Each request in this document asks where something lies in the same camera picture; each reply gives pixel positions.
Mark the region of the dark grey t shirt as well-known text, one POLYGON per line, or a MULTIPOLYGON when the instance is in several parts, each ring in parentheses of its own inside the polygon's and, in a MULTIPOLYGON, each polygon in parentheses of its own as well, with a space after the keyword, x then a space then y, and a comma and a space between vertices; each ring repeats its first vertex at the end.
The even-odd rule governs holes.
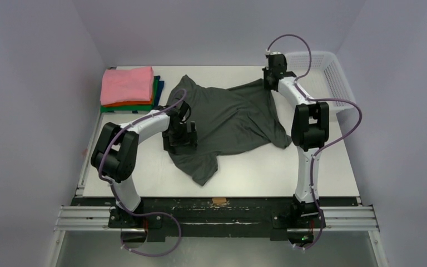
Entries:
POLYGON ((218 156, 237 155, 272 143, 285 149, 291 137, 279 121, 271 91, 262 79, 231 88, 202 87, 184 75, 168 97, 176 102, 185 89, 191 107, 189 122, 196 124, 197 149, 169 156, 174 165, 203 186, 217 172, 218 156))

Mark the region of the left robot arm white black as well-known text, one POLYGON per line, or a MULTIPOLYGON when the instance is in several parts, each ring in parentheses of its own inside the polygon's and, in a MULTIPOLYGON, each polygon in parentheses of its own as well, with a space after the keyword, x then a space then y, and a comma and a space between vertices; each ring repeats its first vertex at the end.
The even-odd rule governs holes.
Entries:
POLYGON ((195 122, 183 100, 172 106, 160 106, 148 114, 128 123, 106 123, 91 156, 91 165, 101 180, 109 183, 121 208, 122 221, 135 228, 143 222, 143 212, 138 209, 141 197, 131 180, 136 166, 138 146, 156 134, 161 134, 163 149, 174 155, 189 155, 197 150, 195 122))

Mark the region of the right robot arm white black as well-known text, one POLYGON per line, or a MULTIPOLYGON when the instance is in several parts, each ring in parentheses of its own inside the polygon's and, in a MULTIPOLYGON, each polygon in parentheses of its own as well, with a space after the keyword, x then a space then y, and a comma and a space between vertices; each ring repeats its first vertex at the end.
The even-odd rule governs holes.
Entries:
POLYGON ((329 105, 313 101, 299 84, 296 75, 287 70, 287 60, 280 52, 266 52, 264 88, 282 95, 295 109, 291 126, 292 143, 297 147, 299 168, 297 186, 292 198, 291 222, 304 226, 319 213, 317 177, 319 150, 329 139, 329 105))

